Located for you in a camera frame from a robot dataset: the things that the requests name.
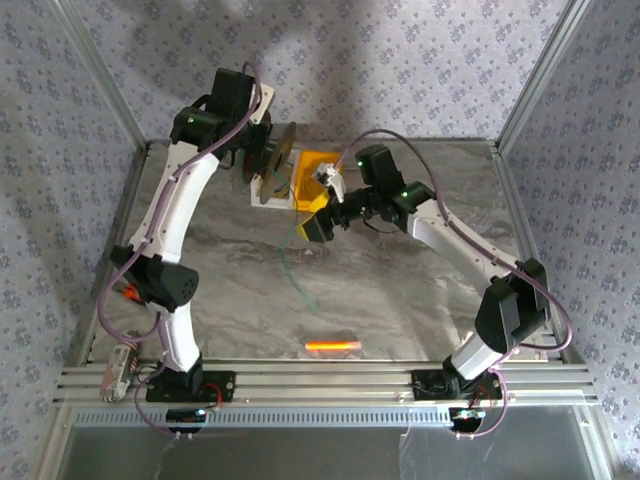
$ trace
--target yellow box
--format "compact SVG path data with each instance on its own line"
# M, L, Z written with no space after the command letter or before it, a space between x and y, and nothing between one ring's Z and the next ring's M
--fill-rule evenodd
M293 187L299 211L312 212L312 202L326 190L311 177L316 167L321 163L336 163L339 158L339 153L316 152L314 150L303 150L300 153Z

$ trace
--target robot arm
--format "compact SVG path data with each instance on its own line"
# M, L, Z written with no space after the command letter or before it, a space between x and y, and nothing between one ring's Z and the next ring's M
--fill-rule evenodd
M475 332L445 360L439 378L430 378L444 384L440 398L459 397L461 391L546 322L548 302L528 283L479 255L453 232L440 214L434 193L420 182L405 184L386 147L372 145L359 151L356 159L367 187L344 194L342 202L332 198L298 231L307 240L326 242L333 238L335 225L346 229L355 219L379 215L433 248L469 279L482 297ZM546 285L544 267L535 259L518 261L485 241L448 209L447 213L451 221L497 258Z
M159 333L168 348L163 352L165 370L174 377L174 388L183 387L191 393L200 388L197 378L201 354L191 323L191 299L198 286L198 274L179 264L182 244L202 191L220 164L219 158L227 150L237 149L261 155L266 146L271 130L268 108L274 95L271 87L260 86L262 101L243 130L178 178L174 175L182 165L222 138L246 114L256 95L253 78L219 69L211 94L201 97L176 116L166 166L142 224L128 246L114 247L111 252L112 262L120 267L145 245L125 277L138 289L147 308L162 314L164 321L160 323ZM165 191L167 185L172 188ZM153 237L145 238L152 217L158 212L160 217Z

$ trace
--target gray marble surface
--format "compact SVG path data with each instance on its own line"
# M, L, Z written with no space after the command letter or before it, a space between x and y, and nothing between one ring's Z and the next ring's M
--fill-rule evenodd
M406 181L428 183L422 165L406 147L387 144ZM340 145L303 147L337 151ZM439 175L453 212L516 254L488 147L424 141L419 148ZM165 156L165 147L154 146L128 236L151 201ZM352 159L345 178L350 187L362 184ZM308 358L308 340L357 338L362 350L351 358L442 360L470 333L480 298L465 278L408 235L376 233L360 222L348 231L336 229L336 238L328 244L294 236L284 248L291 274L317 301L317 307L310 308L285 275L278 250L294 220L294 212L252 208L248 193L232 191L230 172L219 170L205 188L182 257L183 264L200 274L192 316L204 356ZM381 230L393 229L372 223ZM121 332L146 330L152 324L144 307L115 292L107 314ZM91 359L106 359L113 344L98 328ZM150 340L143 351L145 356L158 355L159 341Z

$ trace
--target black mount bracket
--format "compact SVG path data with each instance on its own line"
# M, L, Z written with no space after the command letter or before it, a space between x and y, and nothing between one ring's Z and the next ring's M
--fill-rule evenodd
M541 285L547 286L544 266L535 258L517 267ZM549 301L513 273L494 277L485 290L475 320L475 330L494 352L506 353L547 321Z
M200 356L188 372L175 372L167 368L152 378L147 387L146 400L150 403L217 404L219 390L222 402L229 403L233 400L235 386L235 372L205 371Z
M133 253L132 246L116 245L110 258L116 268L120 268ZM144 302L157 303L169 312L185 305L198 288L198 272L184 265L163 263L158 255L152 258L141 255L124 277L136 287Z
M450 357L444 361L442 369L413 370L411 372L411 387L416 402L425 400L465 400L471 402L479 395L480 398L486 399L487 394L492 400L502 399L502 388L498 375L485 371L473 380L465 380L451 365Z

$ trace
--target patterned wallpaper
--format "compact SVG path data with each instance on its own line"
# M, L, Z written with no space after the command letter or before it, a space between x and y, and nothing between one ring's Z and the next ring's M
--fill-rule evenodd
M508 159L618 451L640 475L639 119L640 4L593 0Z
M249 58L305 139L496 138L566 0L86 0L148 138Z
M134 148L47 2L0 6L0 478L27 478Z

